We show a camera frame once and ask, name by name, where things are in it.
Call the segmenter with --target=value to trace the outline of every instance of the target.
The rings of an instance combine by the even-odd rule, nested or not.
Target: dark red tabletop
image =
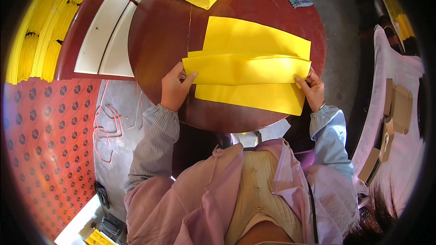
[[[133,73],[154,104],[161,101],[161,79],[188,51],[202,50],[209,16],[256,22],[312,41],[310,60],[324,69],[326,38],[314,6],[294,9],[287,0],[218,0],[209,10],[184,0],[142,0],[130,25],[128,51]],[[194,98],[195,85],[179,110],[180,121],[204,130],[239,133],[258,130],[288,115]]]

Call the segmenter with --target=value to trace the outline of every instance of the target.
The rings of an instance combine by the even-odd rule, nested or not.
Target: bracelet
[[[312,113],[316,113],[316,112],[318,112],[318,111],[321,110],[325,105],[326,105],[326,102],[324,101],[323,104],[321,104],[321,106],[320,106],[317,110],[313,111]]]

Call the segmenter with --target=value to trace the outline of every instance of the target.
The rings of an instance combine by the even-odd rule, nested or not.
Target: person's left hand
[[[171,111],[177,112],[182,106],[196,76],[197,72],[192,72],[186,77],[186,73],[183,70],[183,63],[178,62],[162,79],[161,105]]]

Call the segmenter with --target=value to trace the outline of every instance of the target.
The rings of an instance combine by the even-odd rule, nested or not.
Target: pink coat
[[[359,217],[352,182],[328,166],[312,165],[303,171],[284,140],[266,141],[258,150],[271,152],[279,161],[272,193],[282,196],[301,220],[304,243],[314,243],[308,181],[319,243],[341,244]],[[224,244],[241,178],[243,146],[212,154],[183,171],[176,182],[156,176],[126,194],[129,242],[138,238],[148,244]]]

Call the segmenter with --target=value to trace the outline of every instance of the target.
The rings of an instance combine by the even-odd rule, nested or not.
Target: striped sleeve
[[[144,138],[134,150],[129,179],[124,183],[126,193],[151,177],[171,177],[173,144],[180,132],[177,112],[159,104],[147,109],[143,116]]]
[[[335,106],[324,106],[310,115],[310,137],[315,141],[314,164],[334,168],[352,180],[353,164],[345,150],[347,130],[344,112]]]

